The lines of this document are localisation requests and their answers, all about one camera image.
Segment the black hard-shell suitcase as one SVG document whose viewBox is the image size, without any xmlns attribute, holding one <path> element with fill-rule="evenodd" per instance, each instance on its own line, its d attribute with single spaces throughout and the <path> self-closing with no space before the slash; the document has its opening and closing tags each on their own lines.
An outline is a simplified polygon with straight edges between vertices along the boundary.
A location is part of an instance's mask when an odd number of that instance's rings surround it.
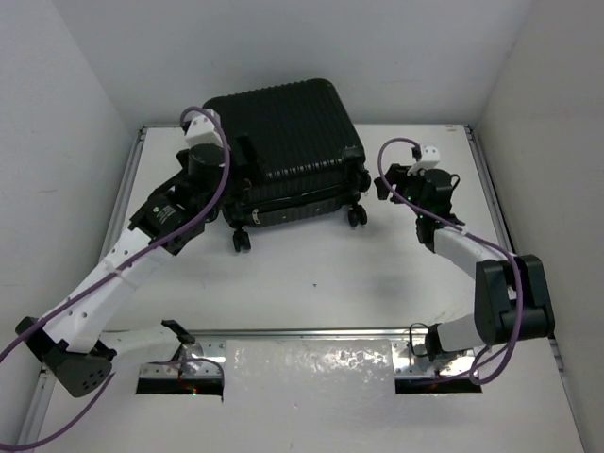
<svg viewBox="0 0 604 453">
<path fill-rule="evenodd" d="M 323 78 L 216 96 L 230 147 L 222 213 L 236 251 L 250 228 L 273 227 L 347 209 L 352 227 L 368 214 L 365 151 L 334 84 Z"/>
</svg>

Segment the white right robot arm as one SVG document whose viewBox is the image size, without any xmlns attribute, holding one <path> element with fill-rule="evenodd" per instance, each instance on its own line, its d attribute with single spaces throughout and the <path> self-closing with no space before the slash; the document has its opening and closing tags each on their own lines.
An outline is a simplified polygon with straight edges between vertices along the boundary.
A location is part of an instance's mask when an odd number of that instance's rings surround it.
<svg viewBox="0 0 604 453">
<path fill-rule="evenodd" d="M 542 261 L 514 255 L 468 232 L 452 211 L 459 181 L 444 170 L 414 171 L 400 164 L 375 180 L 379 199 L 415 212 L 418 242 L 475 284 L 470 314 L 428 327 L 424 347 L 431 361 L 481 346 L 548 338 L 556 326 Z"/>
</svg>

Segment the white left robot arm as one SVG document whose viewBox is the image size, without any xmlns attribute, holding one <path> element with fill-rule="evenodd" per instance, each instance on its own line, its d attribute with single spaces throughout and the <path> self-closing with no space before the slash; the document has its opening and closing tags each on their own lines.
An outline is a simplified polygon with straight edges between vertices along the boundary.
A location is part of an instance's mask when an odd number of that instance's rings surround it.
<svg viewBox="0 0 604 453">
<path fill-rule="evenodd" d="M 108 254 L 73 292 L 15 331 L 68 394 L 80 398 L 120 368 L 180 359 L 195 343 L 178 322 L 108 333 L 106 325 L 143 283 L 174 259 L 217 210 L 230 164 L 228 149 L 199 144 L 178 154 L 183 168 L 157 187 Z"/>
</svg>

